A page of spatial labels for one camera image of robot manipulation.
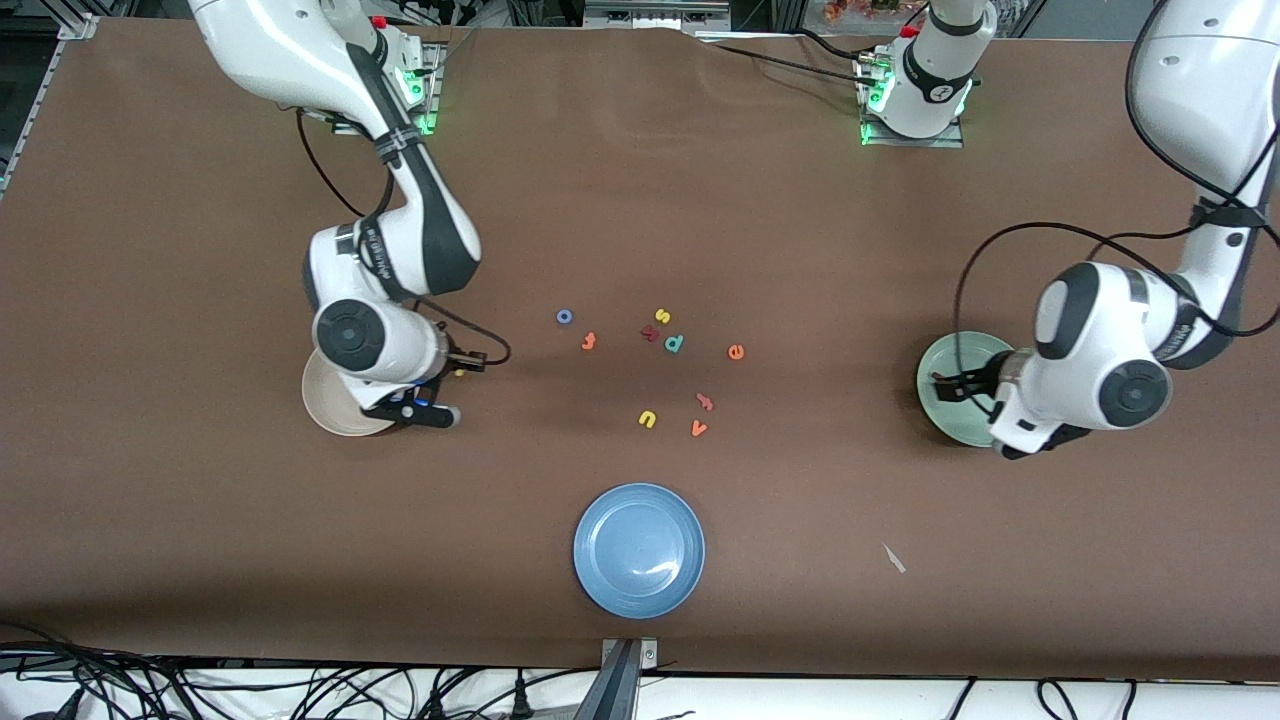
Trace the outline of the green plate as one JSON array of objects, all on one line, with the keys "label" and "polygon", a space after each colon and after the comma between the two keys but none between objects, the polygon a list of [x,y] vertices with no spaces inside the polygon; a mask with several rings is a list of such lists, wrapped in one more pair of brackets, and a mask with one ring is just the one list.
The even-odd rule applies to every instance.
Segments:
[{"label": "green plate", "polygon": [[975,331],[947,334],[928,347],[916,368],[916,393],[925,416],[938,430],[960,445],[993,446],[988,411],[995,401],[982,393],[975,400],[942,400],[936,382],[961,372],[978,372],[1000,354],[1011,351],[1009,343]]}]

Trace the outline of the beige plate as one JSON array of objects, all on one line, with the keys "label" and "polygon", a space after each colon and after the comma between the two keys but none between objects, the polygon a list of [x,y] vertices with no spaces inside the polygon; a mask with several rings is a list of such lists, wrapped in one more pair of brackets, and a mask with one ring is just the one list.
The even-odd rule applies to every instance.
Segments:
[{"label": "beige plate", "polygon": [[343,437],[375,436],[392,427],[407,425],[419,406],[404,392],[408,386],[353,378],[332,365],[315,348],[303,369],[302,398],[312,420]]}]

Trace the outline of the brown table cover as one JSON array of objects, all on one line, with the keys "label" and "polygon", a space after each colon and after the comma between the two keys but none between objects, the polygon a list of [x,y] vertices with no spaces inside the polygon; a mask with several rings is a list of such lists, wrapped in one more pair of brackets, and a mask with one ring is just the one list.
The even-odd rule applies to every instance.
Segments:
[{"label": "brown table cover", "polygon": [[[301,398],[301,266],[349,215],[294,118],[191,22],[102,22],[0,201],[0,620],[136,653],[563,667],[649,635],[680,671],[1280,680],[1280,328],[1151,425],[1015,462],[916,401],[986,237],[1188,218],[1128,54],[997,42],[964,146],[905,149],[861,146],[833,79],[673,31],[483,29],[428,141],[483,240],[442,304],[513,357],[444,383],[454,428],[343,438]],[[652,620],[573,569],[628,483],[707,541]]]}]

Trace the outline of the blue plate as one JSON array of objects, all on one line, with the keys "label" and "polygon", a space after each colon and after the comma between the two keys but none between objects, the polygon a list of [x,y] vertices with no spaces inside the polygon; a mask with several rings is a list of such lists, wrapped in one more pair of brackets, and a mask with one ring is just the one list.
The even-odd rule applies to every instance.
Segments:
[{"label": "blue plate", "polygon": [[588,597],[628,620],[673,612],[698,588],[707,541],[692,507],[653,483],[613,487],[584,511],[573,534],[573,569]]}]

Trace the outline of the grey metal box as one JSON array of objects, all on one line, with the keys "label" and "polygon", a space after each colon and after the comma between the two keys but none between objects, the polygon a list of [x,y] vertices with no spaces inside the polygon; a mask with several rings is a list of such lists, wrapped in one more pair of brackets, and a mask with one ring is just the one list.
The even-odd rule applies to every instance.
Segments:
[{"label": "grey metal box", "polygon": [[589,29],[732,31],[730,0],[584,0],[582,27]]}]

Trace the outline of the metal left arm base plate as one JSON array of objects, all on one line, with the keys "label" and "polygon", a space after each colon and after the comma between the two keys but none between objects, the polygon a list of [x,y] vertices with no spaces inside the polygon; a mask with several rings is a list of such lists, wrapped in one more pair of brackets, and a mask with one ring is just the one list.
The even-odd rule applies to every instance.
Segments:
[{"label": "metal left arm base plate", "polygon": [[858,90],[860,142],[863,146],[884,145],[899,147],[960,149],[963,128],[959,115],[938,135],[929,138],[913,138],[890,128],[877,113],[890,96],[895,74],[890,69],[890,58],[878,53],[859,53],[851,60],[854,76],[861,81]]}]

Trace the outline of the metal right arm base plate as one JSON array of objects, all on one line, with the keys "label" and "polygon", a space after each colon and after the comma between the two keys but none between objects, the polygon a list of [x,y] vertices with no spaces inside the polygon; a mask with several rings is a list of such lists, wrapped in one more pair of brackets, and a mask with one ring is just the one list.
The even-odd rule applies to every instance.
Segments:
[{"label": "metal right arm base plate", "polygon": [[421,38],[408,37],[399,42],[394,55],[392,78],[397,82],[410,119],[424,136],[431,135],[436,127],[447,54],[445,44],[425,44]]}]

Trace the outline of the aluminium frame profile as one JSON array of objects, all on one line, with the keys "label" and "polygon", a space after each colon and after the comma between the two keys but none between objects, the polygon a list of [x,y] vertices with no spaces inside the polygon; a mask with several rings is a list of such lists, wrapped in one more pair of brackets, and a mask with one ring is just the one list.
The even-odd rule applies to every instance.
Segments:
[{"label": "aluminium frame profile", "polygon": [[0,199],[10,188],[67,47],[92,38],[102,17],[90,0],[32,3],[42,15],[22,15],[0,4]]}]

